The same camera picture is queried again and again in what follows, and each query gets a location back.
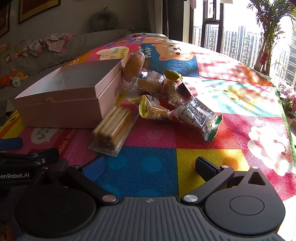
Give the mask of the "round grey wall cushion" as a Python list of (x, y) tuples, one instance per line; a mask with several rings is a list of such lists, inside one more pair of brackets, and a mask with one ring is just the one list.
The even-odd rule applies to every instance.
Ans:
[(110, 11), (108, 7), (95, 13), (89, 20), (89, 29), (92, 32), (114, 30), (118, 25), (118, 16)]

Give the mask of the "potted palm plant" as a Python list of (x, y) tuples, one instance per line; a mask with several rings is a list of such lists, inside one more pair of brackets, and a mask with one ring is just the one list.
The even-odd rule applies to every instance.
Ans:
[(254, 69), (269, 76), (273, 49), (284, 33), (280, 21), (288, 17), (295, 28), (295, 6), (290, 1), (250, 1), (247, 7), (255, 10), (257, 24), (262, 28), (263, 42)]

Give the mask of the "green white snack packet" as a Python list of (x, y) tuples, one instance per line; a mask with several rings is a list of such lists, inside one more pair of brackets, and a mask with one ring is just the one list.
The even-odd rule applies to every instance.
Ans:
[(179, 122), (200, 130), (203, 139), (208, 142), (214, 140), (222, 121), (221, 114), (217, 115), (196, 97), (183, 102), (171, 114)]

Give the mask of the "sesame bar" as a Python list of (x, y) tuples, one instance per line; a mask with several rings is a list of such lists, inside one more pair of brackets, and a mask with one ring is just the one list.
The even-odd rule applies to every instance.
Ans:
[(169, 104), (177, 106), (182, 101), (182, 96), (178, 91), (177, 84), (173, 80), (164, 79), (164, 91)]

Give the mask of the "black window frame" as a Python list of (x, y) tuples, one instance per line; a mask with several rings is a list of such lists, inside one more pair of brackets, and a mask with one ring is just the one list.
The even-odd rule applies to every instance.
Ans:
[(162, 1), (163, 34), (222, 52), (224, 4), (221, 1)]

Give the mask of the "orange plush toy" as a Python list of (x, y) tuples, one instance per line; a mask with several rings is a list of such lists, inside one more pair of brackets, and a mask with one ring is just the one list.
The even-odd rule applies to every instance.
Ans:
[(0, 78), (0, 88), (9, 87), (12, 85), (11, 81), (14, 77), (19, 77), (21, 81), (28, 79), (28, 75), (25, 72), (18, 71), (13, 69), (10, 75), (4, 75)]

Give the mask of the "biscuit sticks plastic tray pack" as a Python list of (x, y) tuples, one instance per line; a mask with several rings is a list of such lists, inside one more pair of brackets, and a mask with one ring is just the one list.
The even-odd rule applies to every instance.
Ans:
[(114, 106), (93, 130), (94, 140), (88, 150), (117, 157), (135, 122), (138, 112), (127, 106)]

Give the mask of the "red lid jelly cup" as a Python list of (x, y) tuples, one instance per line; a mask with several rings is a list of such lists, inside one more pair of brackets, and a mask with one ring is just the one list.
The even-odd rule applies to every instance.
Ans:
[(182, 96), (181, 103), (184, 101), (188, 101), (192, 97), (190, 90), (183, 82), (183, 76), (181, 74), (171, 70), (164, 70), (164, 79), (165, 78), (173, 80), (177, 84), (178, 91)]

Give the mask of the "yellow biscuit snack packet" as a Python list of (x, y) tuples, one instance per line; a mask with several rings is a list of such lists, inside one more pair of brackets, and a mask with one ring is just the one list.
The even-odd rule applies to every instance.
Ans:
[(171, 111), (160, 105), (160, 102), (151, 95), (141, 95), (128, 98), (130, 103), (138, 105), (138, 112), (142, 118), (151, 120), (172, 120)]

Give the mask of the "sliced cake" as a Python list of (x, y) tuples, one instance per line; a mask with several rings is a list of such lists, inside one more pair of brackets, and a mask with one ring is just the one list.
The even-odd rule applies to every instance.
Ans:
[(142, 68), (140, 72), (131, 80), (132, 87), (137, 87), (151, 95), (164, 96), (163, 88), (164, 77), (160, 73), (151, 69)]

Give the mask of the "round bread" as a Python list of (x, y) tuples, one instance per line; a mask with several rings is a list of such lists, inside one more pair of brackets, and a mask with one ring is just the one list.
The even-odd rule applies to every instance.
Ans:
[(126, 82), (131, 82), (132, 78), (140, 73), (140, 70), (144, 66), (144, 62), (145, 56), (141, 47), (138, 47), (137, 50), (130, 52), (123, 72), (124, 80)]

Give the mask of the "pink floral baby clothes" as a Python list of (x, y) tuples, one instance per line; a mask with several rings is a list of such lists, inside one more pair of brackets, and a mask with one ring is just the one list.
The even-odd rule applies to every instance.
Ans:
[(50, 51), (65, 53), (67, 43), (76, 35), (69, 33), (53, 33), (43, 39), (43, 43)]

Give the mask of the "white round baby toy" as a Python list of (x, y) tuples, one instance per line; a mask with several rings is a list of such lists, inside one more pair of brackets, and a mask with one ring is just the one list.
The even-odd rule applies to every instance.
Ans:
[(13, 79), (12, 79), (12, 81), (11, 81), (11, 83), (12, 83), (12, 85), (14, 86), (14, 87), (18, 87), (18, 86), (20, 86), (21, 85), (21, 79), (19, 78), (19, 77), (14, 77)]

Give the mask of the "pink cardboard gift box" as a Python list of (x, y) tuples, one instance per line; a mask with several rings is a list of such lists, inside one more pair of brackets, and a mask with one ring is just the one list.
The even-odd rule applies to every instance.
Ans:
[(16, 98), (26, 127), (95, 128), (115, 106), (123, 84), (123, 59), (60, 67)]

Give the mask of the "pink flowering potted plant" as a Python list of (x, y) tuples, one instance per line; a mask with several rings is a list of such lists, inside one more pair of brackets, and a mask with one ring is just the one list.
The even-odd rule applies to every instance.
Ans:
[(295, 120), (295, 90), (293, 86), (287, 84), (285, 81), (280, 82), (276, 89), (290, 125)]

